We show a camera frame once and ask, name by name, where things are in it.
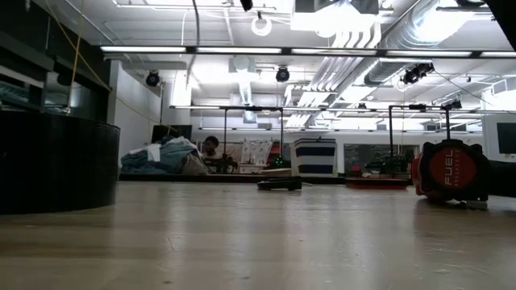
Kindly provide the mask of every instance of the wooden floor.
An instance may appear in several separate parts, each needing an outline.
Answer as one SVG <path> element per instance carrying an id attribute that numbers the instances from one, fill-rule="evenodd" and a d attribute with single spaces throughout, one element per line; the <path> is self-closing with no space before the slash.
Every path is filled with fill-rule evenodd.
<path id="1" fill-rule="evenodd" d="M 127 182 L 113 207 L 1 216 L 0 289 L 516 289 L 516 200 L 489 208 Z"/>

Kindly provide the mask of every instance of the pile of fabric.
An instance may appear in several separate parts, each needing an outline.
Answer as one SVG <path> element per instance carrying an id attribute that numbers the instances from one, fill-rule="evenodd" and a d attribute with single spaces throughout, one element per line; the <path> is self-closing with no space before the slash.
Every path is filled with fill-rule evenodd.
<path id="1" fill-rule="evenodd" d="M 122 173 L 207 174 L 198 149 L 183 137 L 130 151 L 121 161 Z"/>

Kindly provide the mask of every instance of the exposed duct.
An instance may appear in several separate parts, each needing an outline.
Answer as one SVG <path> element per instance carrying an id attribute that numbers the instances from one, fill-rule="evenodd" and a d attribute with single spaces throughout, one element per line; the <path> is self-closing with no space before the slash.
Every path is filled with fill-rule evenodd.
<path id="1" fill-rule="evenodd" d="M 239 92 L 242 98 L 242 105 L 253 106 L 250 73 L 256 73 L 255 61 L 246 56 L 235 56 L 229 63 L 230 73 L 239 75 Z M 256 114 L 251 111 L 243 112 L 243 122 L 248 124 L 256 123 Z"/>
<path id="2" fill-rule="evenodd" d="M 378 3 L 372 5 L 378 10 Z M 381 25 L 376 21 L 373 14 L 361 14 L 361 10 L 353 6 L 348 1 L 334 3 L 331 6 L 319 11 L 321 15 L 326 15 L 324 23 L 331 23 L 331 28 L 347 27 L 346 31 L 337 31 L 333 48 L 374 48 L 381 40 Z M 361 61 L 361 58 L 350 57 L 325 57 L 322 61 L 320 69 L 307 86 L 308 90 L 319 92 L 330 92 L 335 90 L 343 79 L 352 71 Z M 300 102 L 298 106 L 318 107 L 327 98 L 329 94 L 317 97 L 313 101 Z M 310 118 L 309 114 L 293 114 L 286 126 L 303 126 Z"/>
<path id="3" fill-rule="evenodd" d="M 435 48 L 457 32 L 473 13 L 437 11 L 439 0 L 420 2 L 384 39 L 388 49 Z M 378 62 L 365 76 L 366 85 L 381 85 L 411 63 Z"/>

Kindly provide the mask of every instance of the ceiling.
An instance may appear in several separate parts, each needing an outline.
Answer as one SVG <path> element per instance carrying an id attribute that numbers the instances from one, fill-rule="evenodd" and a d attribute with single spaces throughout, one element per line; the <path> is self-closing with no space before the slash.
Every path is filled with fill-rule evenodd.
<path id="1" fill-rule="evenodd" d="M 47 9 L 46 1 L 56 12 L 59 20 L 75 32 L 79 32 L 80 15 L 73 7 L 81 9 L 81 0 L 34 0 Z M 169 0 L 117 0 L 121 4 L 170 4 L 184 1 Z M 273 29 L 267 36 L 258 36 L 251 30 L 251 21 L 256 17 L 252 12 L 230 11 L 229 29 L 222 11 L 201 11 L 200 43 L 203 45 L 235 46 L 275 46 L 275 47 L 327 47 L 333 38 L 319 37 L 313 31 L 292 31 L 288 24 L 293 0 L 255 0 L 277 8 L 280 13 L 271 14 L 278 21 L 273 21 Z M 416 0 L 394 0 L 393 13 L 379 18 L 381 30 L 386 31 L 393 22 L 405 13 Z M 214 5 L 219 0 L 198 0 L 198 5 Z M 86 22 L 82 28 L 83 37 L 93 45 L 127 44 L 127 45 L 195 45 L 196 24 L 193 11 L 153 10 L 148 8 L 117 7 L 113 0 L 86 0 L 84 15 L 93 24 Z M 454 35 L 444 40 L 437 48 L 441 49 L 484 49 L 512 50 L 497 22 L 488 17 L 475 17 L 463 25 Z M 152 68 L 156 62 L 184 61 L 191 56 L 179 55 L 140 55 L 131 56 L 133 63 L 143 63 L 144 68 Z M 198 56 L 193 67 L 193 103 L 203 103 L 209 99 L 229 99 L 231 94 L 239 92 L 237 82 L 228 82 L 228 61 L 230 56 Z M 279 65 L 287 65 L 292 73 L 291 81 L 310 81 L 318 71 L 322 57 L 292 56 L 257 56 L 254 57 L 257 68 L 264 71 L 257 81 L 252 82 L 255 95 L 282 96 L 287 84 L 278 84 L 274 80 Z M 434 60 L 437 73 L 430 74 L 405 92 L 396 89 L 396 85 L 382 87 L 371 93 L 374 102 L 425 102 L 430 103 L 457 91 L 458 86 L 476 93 L 489 85 L 479 84 L 501 80 L 503 75 L 516 74 L 514 60 Z M 166 78 L 174 78 L 174 71 L 163 71 Z M 477 107 L 478 100 L 463 95 L 465 106 Z"/>

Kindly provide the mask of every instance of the pipe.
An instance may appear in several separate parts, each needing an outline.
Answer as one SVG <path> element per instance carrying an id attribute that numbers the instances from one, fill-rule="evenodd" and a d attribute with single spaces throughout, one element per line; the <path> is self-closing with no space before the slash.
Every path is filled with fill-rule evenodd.
<path id="1" fill-rule="evenodd" d="M 98 28 L 97 25 L 95 25 L 86 15 L 84 15 L 82 13 L 82 11 L 80 11 L 79 9 L 77 9 L 77 7 L 75 7 L 69 0 L 65 0 L 66 3 L 72 7 L 72 9 L 74 9 L 84 20 L 86 20 L 86 22 L 88 22 L 93 28 L 95 28 L 96 31 L 98 31 L 98 33 L 100 33 L 102 36 L 104 36 L 109 42 L 111 42 L 112 44 L 114 44 L 114 41 L 109 37 L 107 36 L 107 34 L 102 31 L 100 28 Z M 110 31 L 116 38 L 118 38 L 120 41 L 122 41 L 109 27 L 106 26 L 105 22 L 104 22 L 104 27 Z M 131 64 L 131 66 L 134 68 L 134 65 L 132 63 L 132 59 L 129 57 L 129 55 L 124 55 L 128 60 L 129 60 L 129 63 Z M 139 58 L 139 61 L 142 63 L 143 67 L 145 67 L 145 64 L 144 64 L 144 61 L 142 60 L 142 58 L 140 56 L 138 56 Z"/>
<path id="2" fill-rule="evenodd" d="M 394 28 L 385 38 L 384 46 L 397 49 L 434 48 L 457 32 L 473 15 L 473 13 L 443 14 L 436 10 L 438 7 L 439 0 L 429 0 L 417 5 L 402 20 L 405 25 Z M 435 30 L 433 26 L 438 21 L 446 25 Z M 369 85 L 382 84 L 408 64 L 413 63 L 380 62 L 371 69 L 364 82 Z"/>
<path id="3" fill-rule="evenodd" d="M 104 31 L 100 30 L 100 28 L 98 28 L 97 25 L 95 25 L 91 20 L 89 20 L 88 17 L 86 17 L 86 15 L 82 14 L 82 12 L 77 9 L 77 7 L 75 7 L 69 0 L 65 0 L 66 3 L 68 3 L 68 5 L 70 5 L 70 7 L 72 7 L 72 9 L 74 9 L 84 20 L 86 20 L 93 28 L 95 28 L 100 34 L 102 34 L 102 36 L 104 36 L 107 40 L 109 40 L 112 44 L 114 44 L 114 41 L 106 35 L 106 33 L 104 33 Z"/>
<path id="4" fill-rule="evenodd" d="M 381 24 L 376 22 L 372 25 L 372 38 L 369 43 L 365 45 L 366 48 L 375 48 L 376 45 L 381 40 Z M 353 69 L 359 65 L 363 58 L 353 58 L 349 64 L 347 64 L 347 68 L 344 69 L 338 77 L 335 78 L 334 81 L 330 83 L 330 90 L 335 90 L 337 87 L 346 79 L 346 77 L 351 73 Z"/>
<path id="5" fill-rule="evenodd" d="M 351 34 L 349 31 L 337 33 L 335 41 L 333 42 L 331 47 L 332 48 L 343 48 L 344 46 L 347 45 L 350 38 L 351 38 Z M 310 90 L 317 89 L 318 84 L 324 78 L 325 73 L 327 73 L 328 66 L 331 65 L 333 62 L 335 62 L 335 58 L 333 58 L 333 57 L 325 57 L 322 60 L 321 67 L 315 73 L 315 76 L 312 78 L 312 81 L 310 82 L 310 85 L 309 85 Z"/>
<path id="6" fill-rule="evenodd" d="M 240 81 L 239 82 L 239 91 L 240 91 L 240 96 L 242 98 L 242 104 L 244 106 L 252 106 L 251 82 L 250 81 Z"/>
<path id="7" fill-rule="evenodd" d="M 387 27 L 387 29 L 384 30 L 384 32 L 381 34 L 382 38 L 386 37 L 400 22 L 402 19 L 405 18 L 405 16 L 407 14 L 409 14 L 410 12 L 412 12 L 412 10 L 421 2 L 421 0 L 417 0 L 416 2 L 414 2 L 414 4 L 412 4 L 412 6 L 407 9 L 405 12 L 403 12 L 403 14 L 398 18 L 396 19 L 396 21 L 394 21 L 389 27 Z"/>
<path id="8" fill-rule="evenodd" d="M 358 31 L 351 31 L 350 37 L 344 44 L 344 47 L 345 48 L 354 48 L 355 45 L 359 42 L 359 40 L 360 40 L 360 33 Z M 324 83 L 326 81 L 328 81 L 329 78 L 332 78 L 332 74 L 334 73 L 335 66 L 337 66 L 337 68 L 343 67 L 342 65 L 339 65 L 342 61 L 343 61 L 343 57 L 339 57 L 337 60 L 335 60 L 335 58 L 332 58 L 332 60 L 330 60 L 331 65 L 328 68 L 326 68 L 326 71 L 322 75 L 321 79 L 314 84 L 316 90 L 323 90 Z"/>
<path id="9" fill-rule="evenodd" d="M 233 38 L 233 30 L 231 29 L 231 24 L 229 21 L 229 11 L 228 9 L 224 9 L 224 19 L 226 20 L 227 34 L 229 35 L 229 40 L 231 41 L 231 45 L 235 45 L 235 39 Z"/>

